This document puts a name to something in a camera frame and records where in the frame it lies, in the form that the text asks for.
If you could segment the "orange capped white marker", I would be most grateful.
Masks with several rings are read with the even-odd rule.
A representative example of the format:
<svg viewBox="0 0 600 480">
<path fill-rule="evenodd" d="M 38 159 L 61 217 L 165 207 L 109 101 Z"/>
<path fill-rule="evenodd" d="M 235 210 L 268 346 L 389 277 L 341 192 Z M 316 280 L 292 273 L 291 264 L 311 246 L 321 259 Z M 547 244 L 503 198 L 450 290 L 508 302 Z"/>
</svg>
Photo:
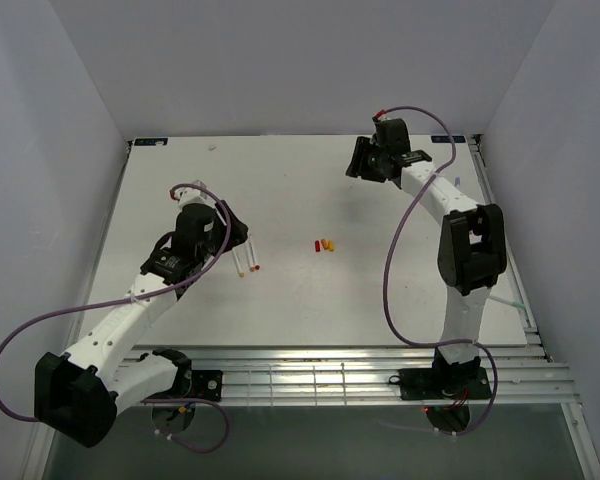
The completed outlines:
<svg viewBox="0 0 600 480">
<path fill-rule="evenodd" d="M 250 242 L 248 240 L 244 243 L 244 249 L 245 249 L 245 254 L 246 254 L 249 271 L 255 272 L 256 267 L 255 267 L 255 263 L 254 263 L 252 252 L 251 252 Z"/>
</svg>

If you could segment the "red white marker body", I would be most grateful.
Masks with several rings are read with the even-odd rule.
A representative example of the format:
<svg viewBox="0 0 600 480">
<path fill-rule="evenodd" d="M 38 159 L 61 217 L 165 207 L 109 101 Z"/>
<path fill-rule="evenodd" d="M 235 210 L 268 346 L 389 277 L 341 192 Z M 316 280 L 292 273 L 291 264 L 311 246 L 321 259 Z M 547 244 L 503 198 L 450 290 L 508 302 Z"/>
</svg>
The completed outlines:
<svg viewBox="0 0 600 480">
<path fill-rule="evenodd" d="M 260 263 L 258 261 L 258 257 L 257 257 L 257 252 L 256 252 L 256 248 L 255 248 L 255 244 L 254 244 L 254 240 L 253 240 L 253 236 L 249 235 L 248 238 L 248 247 L 249 247 L 249 251 L 250 251 L 250 255 L 251 255 L 251 261 L 252 261 L 252 267 L 251 270 L 252 271 L 258 271 L 260 270 Z"/>
</svg>

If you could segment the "yellow capped white marker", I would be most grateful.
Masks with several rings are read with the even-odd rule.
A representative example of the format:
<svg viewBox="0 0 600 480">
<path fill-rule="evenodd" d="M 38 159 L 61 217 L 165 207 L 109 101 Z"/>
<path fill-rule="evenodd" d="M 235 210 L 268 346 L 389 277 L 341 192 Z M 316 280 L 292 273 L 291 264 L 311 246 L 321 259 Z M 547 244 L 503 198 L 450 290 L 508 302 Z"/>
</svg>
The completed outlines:
<svg viewBox="0 0 600 480">
<path fill-rule="evenodd" d="M 242 263 L 240 261 L 239 254 L 238 254 L 236 248 L 233 248 L 231 250 L 231 255 L 232 255 L 232 258 L 233 258 L 233 261 L 234 261 L 234 265 L 235 265 L 235 268 L 236 268 L 236 271 L 237 271 L 237 274 L 238 274 L 239 278 L 244 278 L 245 272 L 244 272 L 244 269 L 242 267 Z"/>
</svg>

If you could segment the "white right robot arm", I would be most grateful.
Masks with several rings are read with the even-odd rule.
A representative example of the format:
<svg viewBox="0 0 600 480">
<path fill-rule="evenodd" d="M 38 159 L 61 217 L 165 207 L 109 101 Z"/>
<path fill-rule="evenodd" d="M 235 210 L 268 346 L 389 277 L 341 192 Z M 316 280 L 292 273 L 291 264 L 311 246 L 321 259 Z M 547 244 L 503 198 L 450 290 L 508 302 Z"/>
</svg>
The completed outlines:
<svg viewBox="0 0 600 480">
<path fill-rule="evenodd" d="M 507 268 L 504 215 L 494 204 L 480 204 L 444 175 L 444 167 L 411 146 L 406 122 L 381 111 L 375 132 L 356 140 L 347 176 L 392 182 L 412 201 L 396 230 L 403 231 L 416 207 L 439 225 L 436 265 L 446 285 L 443 332 L 434 351 L 431 382 L 444 397 L 454 397 L 480 367 L 479 332 L 486 300 Z"/>
</svg>

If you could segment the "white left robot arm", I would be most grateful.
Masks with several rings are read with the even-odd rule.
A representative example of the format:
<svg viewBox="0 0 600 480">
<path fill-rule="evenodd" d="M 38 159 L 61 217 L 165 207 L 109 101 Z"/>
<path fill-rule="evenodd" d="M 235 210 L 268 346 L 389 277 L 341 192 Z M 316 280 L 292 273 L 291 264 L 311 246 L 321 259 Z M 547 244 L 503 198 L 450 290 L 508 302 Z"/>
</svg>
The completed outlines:
<svg viewBox="0 0 600 480">
<path fill-rule="evenodd" d="M 37 362 L 35 419 L 93 447 L 129 407 L 145 399 L 177 400 L 191 394 L 192 361 L 181 351 L 159 347 L 130 366 L 122 362 L 206 266 L 247 238 L 247 226 L 223 200 L 181 206 L 174 229 L 156 242 L 123 304 L 62 354 L 46 353 Z"/>
</svg>

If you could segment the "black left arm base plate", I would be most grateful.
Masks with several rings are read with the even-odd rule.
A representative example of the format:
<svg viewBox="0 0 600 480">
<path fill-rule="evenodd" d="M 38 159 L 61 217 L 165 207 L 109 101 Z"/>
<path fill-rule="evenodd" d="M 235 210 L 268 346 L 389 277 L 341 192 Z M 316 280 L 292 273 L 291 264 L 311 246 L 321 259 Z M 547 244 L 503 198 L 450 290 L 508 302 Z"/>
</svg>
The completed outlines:
<svg viewBox="0 0 600 480">
<path fill-rule="evenodd" d="M 176 388 L 176 397 L 220 402 L 223 380 L 222 370 L 191 370 L 184 374 L 180 385 Z"/>
</svg>

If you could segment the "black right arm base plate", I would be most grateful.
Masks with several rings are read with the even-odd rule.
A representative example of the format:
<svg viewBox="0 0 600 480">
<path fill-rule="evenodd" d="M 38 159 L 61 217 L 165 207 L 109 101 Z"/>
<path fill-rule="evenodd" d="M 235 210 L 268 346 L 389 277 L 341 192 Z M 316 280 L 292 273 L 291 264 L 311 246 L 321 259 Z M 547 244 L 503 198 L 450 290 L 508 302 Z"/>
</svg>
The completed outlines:
<svg viewBox="0 0 600 480">
<path fill-rule="evenodd" d="M 485 368 L 461 379 L 443 378 L 432 368 L 404 368 L 388 379 L 399 387 L 402 400 L 488 400 L 492 396 Z"/>
</svg>

